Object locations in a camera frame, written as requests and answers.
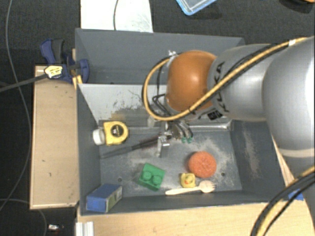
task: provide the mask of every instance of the yellow tape measure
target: yellow tape measure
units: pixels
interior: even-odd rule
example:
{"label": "yellow tape measure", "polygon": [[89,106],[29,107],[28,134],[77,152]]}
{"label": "yellow tape measure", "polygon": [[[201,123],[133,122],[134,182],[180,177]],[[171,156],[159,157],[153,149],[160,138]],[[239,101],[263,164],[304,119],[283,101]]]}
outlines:
{"label": "yellow tape measure", "polygon": [[127,139],[129,134],[127,126],[121,121],[106,121],[103,123],[103,128],[93,132],[96,145],[119,145]]}

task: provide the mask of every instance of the green toy block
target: green toy block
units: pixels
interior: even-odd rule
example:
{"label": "green toy block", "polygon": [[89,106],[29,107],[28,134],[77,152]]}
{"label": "green toy block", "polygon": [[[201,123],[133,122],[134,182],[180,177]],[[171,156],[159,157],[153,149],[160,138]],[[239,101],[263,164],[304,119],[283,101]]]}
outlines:
{"label": "green toy block", "polygon": [[164,175],[164,170],[146,163],[143,166],[141,175],[138,179],[138,184],[147,187],[150,190],[157,191],[161,187]]}

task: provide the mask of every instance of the blue clamp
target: blue clamp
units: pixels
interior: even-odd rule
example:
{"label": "blue clamp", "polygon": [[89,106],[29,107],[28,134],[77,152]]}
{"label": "blue clamp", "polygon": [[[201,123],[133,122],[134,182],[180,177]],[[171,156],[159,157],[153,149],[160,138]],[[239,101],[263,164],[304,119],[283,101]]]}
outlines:
{"label": "blue clamp", "polygon": [[40,45],[42,56],[46,59],[48,65],[57,64],[63,68],[62,75],[58,76],[59,80],[71,84],[73,76],[70,74],[70,70],[77,70],[77,68],[81,68],[82,82],[86,83],[90,74],[88,61],[86,59],[81,59],[78,64],[75,64],[75,61],[72,59],[71,55],[63,52],[63,43],[63,39],[46,39]]}

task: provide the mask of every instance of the orange foam ball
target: orange foam ball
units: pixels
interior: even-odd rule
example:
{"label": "orange foam ball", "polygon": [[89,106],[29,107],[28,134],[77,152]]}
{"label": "orange foam ball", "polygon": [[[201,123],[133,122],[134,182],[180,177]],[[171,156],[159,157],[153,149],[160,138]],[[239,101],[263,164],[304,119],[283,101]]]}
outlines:
{"label": "orange foam ball", "polygon": [[208,152],[198,151],[190,157],[188,168],[196,177],[208,178],[216,172],[217,162]]}

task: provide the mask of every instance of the wooden table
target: wooden table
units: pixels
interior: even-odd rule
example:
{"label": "wooden table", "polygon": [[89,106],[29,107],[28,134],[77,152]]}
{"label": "wooden table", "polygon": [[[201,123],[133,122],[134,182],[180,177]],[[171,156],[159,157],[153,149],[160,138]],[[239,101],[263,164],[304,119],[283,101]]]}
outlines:
{"label": "wooden table", "polygon": [[[35,75],[43,73],[36,67]],[[31,209],[73,207],[79,200],[76,97],[72,85],[45,79],[34,86]],[[278,154],[286,183],[292,175]],[[245,236],[266,204],[107,214],[81,217],[93,221],[94,235]],[[304,201],[294,201],[269,236],[314,236]]]}

